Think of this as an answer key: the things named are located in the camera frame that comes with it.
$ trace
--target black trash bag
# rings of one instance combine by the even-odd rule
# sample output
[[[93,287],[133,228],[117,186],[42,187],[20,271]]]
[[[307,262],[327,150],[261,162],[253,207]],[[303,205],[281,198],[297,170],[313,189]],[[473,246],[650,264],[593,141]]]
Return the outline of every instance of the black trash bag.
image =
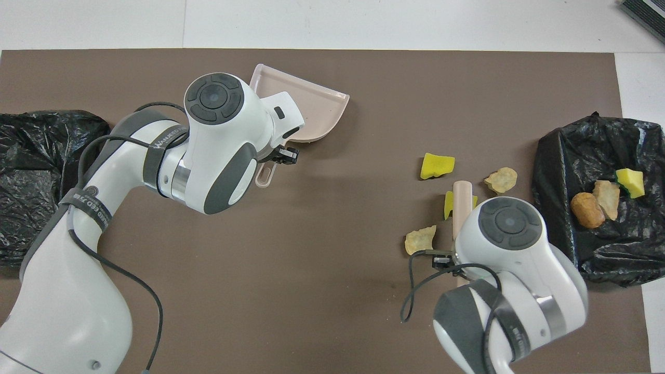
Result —
[[[0,114],[0,268],[21,267],[58,202],[76,184],[83,149],[109,130],[83,110]]]
[[[592,192],[596,180],[616,182],[615,171],[644,173],[646,195],[621,189],[618,218],[597,229],[581,226],[570,202]],[[535,205],[552,244],[588,280],[623,287],[665,274],[665,142],[658,124],[605,118],[597,112],[558,128],[538,142],[533,166]]]

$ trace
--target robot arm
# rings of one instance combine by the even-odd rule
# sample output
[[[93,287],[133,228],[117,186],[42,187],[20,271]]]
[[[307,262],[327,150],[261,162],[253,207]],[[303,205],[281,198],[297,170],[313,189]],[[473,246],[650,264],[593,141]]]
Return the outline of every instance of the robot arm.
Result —
[[[530,204],[498,197],[479,205],[455,240],[457,264],[473,281],[441,296],[434,330],[466,373],[512,373],[509,364],[581,327],[587,289],[574,265],[547,241],[545,221]]]
[[[214,214],[244,195],[258,162],[295,162],[297,152],[281,143],[304,120],[287,93],[259,99],[237,77],[215,73],[195,80],[184,102],[189,138],[153,110],[127,116],[111,135],[133,142],[109,140],[86,183],[63,199],[35,240],[21,268],[21,292],[0,327],[0,373],[115,373],[129,348],[124,298],[69,230],[96,252],[134,187]]]

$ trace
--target brown table mat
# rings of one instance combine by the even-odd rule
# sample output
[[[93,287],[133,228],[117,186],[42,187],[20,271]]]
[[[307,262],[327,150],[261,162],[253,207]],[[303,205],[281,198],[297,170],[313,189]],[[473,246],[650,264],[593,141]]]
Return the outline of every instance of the brown table mat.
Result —
[[[325,138],[300,145],[295,166],[232,209],[204,216],[141,188],[102,236],[100,253],[147,281],[165,309],[154,373],[455,373],[432,312],[456,285],[443,276],[408,293],[404,235],[442,221],[452,183],[474,183],[502,166],[519,173],[509,192],[531,200],[536,141],[595,110],[621,116],[610,54],[443,51],[91,50],[3,51],[0,112],[84,109],[117,122],[145,102],[181,102],[214,71],[249,81],[254,66],[348,93]],[[164,112],[178,120],[175,110]],[[455,156],[455,171],[421,181],[425,152]],[[416,277],[432,270],[416,262]],[[156,309],[147,293],[110,277],[134,320],[119,373],[150,354]],[[513,365],[518,373],[649,371],[640,288],[589,285],[580,330]],[[0,278],[0,319],[18,294]]]

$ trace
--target dustpan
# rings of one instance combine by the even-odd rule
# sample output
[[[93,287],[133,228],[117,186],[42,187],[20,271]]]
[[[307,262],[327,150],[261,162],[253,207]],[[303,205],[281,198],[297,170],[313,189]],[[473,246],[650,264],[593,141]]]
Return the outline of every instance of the dustpan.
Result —
[[[337,124],[348,103],[349,96],[324,86],[294,77],[264,64],[258,64],[249,86],[260,98],[283,91],[291,95],[305,119],[305,127],[288,137],[286,142],[310,143],[326,136]],[[277,164],[272,161],[260,165],[254,182],[268,187]]]

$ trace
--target black strap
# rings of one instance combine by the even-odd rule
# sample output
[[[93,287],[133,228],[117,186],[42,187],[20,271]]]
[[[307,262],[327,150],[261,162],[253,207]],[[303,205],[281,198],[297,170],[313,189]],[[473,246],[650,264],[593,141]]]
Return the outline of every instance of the black strap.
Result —
[[[90,192],[81,190],[80,188],[72,188],[67,192],[67,195],[60,200],[59,205],[71,205],[81,210],[92,218],[102,231],[108,227],[113,215],[106,209],[104,203],[98,198],[94,197]]]
[[[478,308],[468,285],[452,289],[439,298],[434,308],[438,322],[476,374],[495,373],[483,362],[483,330]]]
[[[477,280],[470,284],[478,295],[490,308],[494,308],[494,314],[498,320],[505,336],[510,342],[513,351],[513,361],[522,359],[531,352],[531,342],[519,320],[512,305],[503,294],[485,280]]]
[[[186,127],[182,126],[172,126],[167,128],[163,133],[161,133],[148,147],[146,152],[146,159],[143,163],[143,183],[151,190],[157,192],[158,194],[164,196],[159,186],[159,175],[160,167],[162,166],[162,161],[166,150],[169,148],[171,143],[180,138],[183,134],[187,132]]]

